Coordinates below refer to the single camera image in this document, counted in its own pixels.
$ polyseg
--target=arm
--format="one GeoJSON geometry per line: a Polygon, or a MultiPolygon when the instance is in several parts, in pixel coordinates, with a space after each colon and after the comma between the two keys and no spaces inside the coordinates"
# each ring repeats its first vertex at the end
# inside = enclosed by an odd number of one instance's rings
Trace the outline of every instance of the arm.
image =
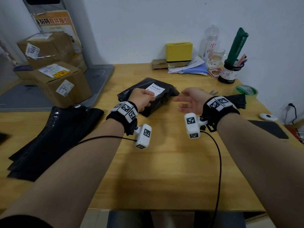
{"type": "MultiPolygon", "coordinates": [[[[143,109],[155,100],[153,95],[150,91],[134,89],[129,100],[143,109]]],[[[124,127],[108,119],[85,139],[103,135],[123,137],[124,127]]],[[[100,138],[74,147],[48,168],[0,218],[23,214],[38,217],[53,227],[79,227],[120,142],[118,138],[100,138]]]]}
{"type": "MultiPolygon", "coordinates": [[[[188,88],[174,99],[182,113],[201,115],[212,96],[188,88]]],[[[217,131],[234,162],[277,227],[304,227],[304,152],[230,113],[217,131]]]]}

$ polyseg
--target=white round device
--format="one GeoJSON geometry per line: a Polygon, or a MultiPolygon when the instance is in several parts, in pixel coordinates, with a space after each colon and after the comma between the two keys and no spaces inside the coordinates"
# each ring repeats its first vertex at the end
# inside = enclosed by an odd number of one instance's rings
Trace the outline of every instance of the white round device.
{"type": "Polygon", "coordinates": [[[277,121],[278,118],[276,118],[274,115],[271,114],[260,114],[259,117],[265,121],[274,122],[277,121]]]}

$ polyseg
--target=wooden tabletop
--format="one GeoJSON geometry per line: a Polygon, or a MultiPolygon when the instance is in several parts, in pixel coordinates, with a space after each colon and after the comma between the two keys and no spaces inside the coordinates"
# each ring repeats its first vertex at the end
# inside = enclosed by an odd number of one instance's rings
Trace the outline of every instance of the wooden tabletop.
{"type": "MultiPolygon", "coordinates": [[[[150,64],[115,65],[96,108],[107,115],[118,102],[118,93],[146,77],[172,84],[179,91],[200,87],[208,92],[219,91],[218,95],[231,95],[234,87],[241,84],[238,80],[231,85],[222,84],[203,75],[168,74],[168,70],[152,70],[150,64]]],[[[177,111],[177,105],[170,100],[148,118],[138,115],[139,125],[146,123],[152,127],[150,146],[141,150],[131,141],[121,142],[90,208],[214,210],[219,176],[217,148],[206,134],[193,140],[187,137],[184,115],[177,111]]],[[[246,119],[259,120],[260,113],[270,112],[258,100],[253,100],[240,113],[246,119]]],[[[0,113],[0,132],[11,135],[0,146],[0,210],[32,185],[28,181],[6,178],[9,173],[6,169],[12,163],[8,157],[39,134],[48,116],[49,112],[0,113]]],[[[288,143],[302,147],[279,125],[289,136],[288,143]]],[[[263,211],[218,133],[212,136],[222,154],[219,209],[263,211]]]]}

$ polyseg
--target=yellow box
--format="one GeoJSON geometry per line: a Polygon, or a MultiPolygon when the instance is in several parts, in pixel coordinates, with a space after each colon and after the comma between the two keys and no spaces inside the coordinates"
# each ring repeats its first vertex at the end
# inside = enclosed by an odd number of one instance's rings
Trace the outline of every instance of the yellow box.
{"type": "Polygon", "coordinates": [[[192,59],[192,43],[177,42],[166,44],[166,61],[180,62],[191,61],[192,59]]]}

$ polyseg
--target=clear water bottle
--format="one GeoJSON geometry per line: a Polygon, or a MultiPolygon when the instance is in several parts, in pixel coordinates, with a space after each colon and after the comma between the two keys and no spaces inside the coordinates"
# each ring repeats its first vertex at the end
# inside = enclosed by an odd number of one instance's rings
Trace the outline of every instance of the clear water bottle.
{"type": "Polygon", "coordinates": [[[203,54],[204,61],[207,61],[209,51],[213,51],[218,43],[219,28],[215,25],[208,27],[206,30],[206,35],[206,47],[203,54]]]}

